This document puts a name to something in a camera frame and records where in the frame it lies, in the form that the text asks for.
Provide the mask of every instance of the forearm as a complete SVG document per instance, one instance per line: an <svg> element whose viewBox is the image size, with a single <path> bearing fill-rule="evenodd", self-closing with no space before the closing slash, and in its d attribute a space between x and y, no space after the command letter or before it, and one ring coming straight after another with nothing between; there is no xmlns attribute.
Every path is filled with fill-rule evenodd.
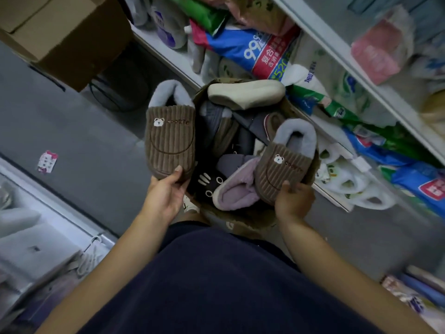
<svg viewBox="0 0 445 334"><path fill-rule="evenodd" d="M79 331L153 259L167 227L138 216L102 262L52 311L37 334Z"/></svg>
<svg viewBox="0 0 445 334"><path fill-rule="evenodd" d="M299 222L280 223L279 227L301 271L383 332L435 333L409 307L343 260L315 230Z"/></svg>

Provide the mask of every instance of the white sneaker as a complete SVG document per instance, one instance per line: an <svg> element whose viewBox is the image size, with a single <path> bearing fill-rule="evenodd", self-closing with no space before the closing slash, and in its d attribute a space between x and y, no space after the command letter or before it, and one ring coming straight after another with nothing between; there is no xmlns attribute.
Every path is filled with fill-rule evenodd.
<svg viewBox="0 0 445 334"><path fill-rule="evenodd" d="M184 198L182 199L182 201L184 202L184 204L182 206L184 208L184 212L195 210L197 213L199 213L199 207L197 207L195 204L193 204L190 201L189 197L184 195Z"/></svg>
<svg viewBox="0 0 445 334"><path fill-rule="evenodd" d="M286 87L277 80L244 83L214 83L207 89L209 100L232 110L271 106L281 101Z"/></svg>

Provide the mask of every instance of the person's left hand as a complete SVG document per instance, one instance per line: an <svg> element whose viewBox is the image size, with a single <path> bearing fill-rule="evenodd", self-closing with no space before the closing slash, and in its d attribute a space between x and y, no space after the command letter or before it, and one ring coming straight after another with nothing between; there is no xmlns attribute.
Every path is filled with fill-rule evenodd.
<svg viewBox="0 0 445 334"><path fill-rule="evenodd" d="M144 219L155 220L169 225L182 208L184 194L190 179L180 184L176 183L181 178L182 167L179 165L173 174L158 180L151 177L142 210L139 213Z"/></svg>

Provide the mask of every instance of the gray floor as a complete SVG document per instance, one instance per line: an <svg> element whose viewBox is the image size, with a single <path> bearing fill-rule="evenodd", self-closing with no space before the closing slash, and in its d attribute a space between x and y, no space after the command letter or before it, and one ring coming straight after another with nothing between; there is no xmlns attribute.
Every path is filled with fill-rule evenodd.
<svg viewBox="0 0 445 334"><path fill-rule="evenodd" d="M149 61L153 84L172 77ZM0 153L67 201L121 235L141 207L150 174L145 163L144 110L112 115L88 92L63 92L0 44ZM51 174L36 164L59 154ZM348 261L374 279L413 262L433 270L445 249L441 224L422 224L399 207L345 213L321 196L308 222ZM277 229L267 239L283 247Z"/></svg>

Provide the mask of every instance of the hand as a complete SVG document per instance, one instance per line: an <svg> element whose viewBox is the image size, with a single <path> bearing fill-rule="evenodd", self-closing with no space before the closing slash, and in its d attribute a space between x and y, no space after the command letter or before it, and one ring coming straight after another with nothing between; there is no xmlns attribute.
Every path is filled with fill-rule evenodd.
<svg viewBox="0 0 445 334"><path fill-rule="evenodd" d="M315 194L312 187L298 183L296 192L292 193L291 185L285 180L275 201L275 213L280 222L295 219L303 221L314 201Z"/></svg>
<svg viewBox="0 0 445 334"><path fill-rule="evenodd" d="M173 174L158 180L151 177L142 210L139 213L144 219L155 219L169 225L182 208L184 194L190 179L183 184L176 183L181 178L182 167L179 165Z"/></svg>

